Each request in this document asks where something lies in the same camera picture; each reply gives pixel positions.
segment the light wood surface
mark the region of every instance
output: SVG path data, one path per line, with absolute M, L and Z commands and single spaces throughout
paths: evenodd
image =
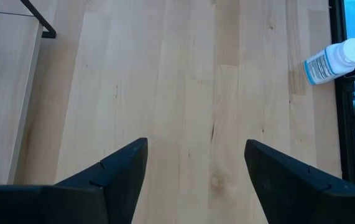
M 0 184 L 14 180 L 41 35 L 34 17 L 0 14 Z
M 334 83 L 302 69 L 330 43 L 327 0 L 36 1 L 59 38 L 41 47 L 25 183 L 148 137 L 133 223 L 267 223 L 247 139 L 341 175 Z

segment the bottle label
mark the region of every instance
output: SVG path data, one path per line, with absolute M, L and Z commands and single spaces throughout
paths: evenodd
M 308 81 L 313 85 L 332 80 L 336 75 L 332 71 L 326 50 L 304 61 L 304 67 Z

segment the white plastic bottle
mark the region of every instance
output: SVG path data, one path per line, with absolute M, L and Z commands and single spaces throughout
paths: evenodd
M 312 85 L 334 80 L 355 69 L 355 38 L 327 46 L 304 61 L 308 81 Z

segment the wooden shelf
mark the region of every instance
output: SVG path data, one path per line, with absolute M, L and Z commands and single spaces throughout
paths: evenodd
M 16 173 L 42 29 L 33 16 L 0 13 L 0 184 Z

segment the wooden table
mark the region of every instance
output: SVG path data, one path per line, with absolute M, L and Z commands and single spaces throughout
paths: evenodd
M 0 13 L 0 184 L 14 180 L 42 29 L 33 16 Z

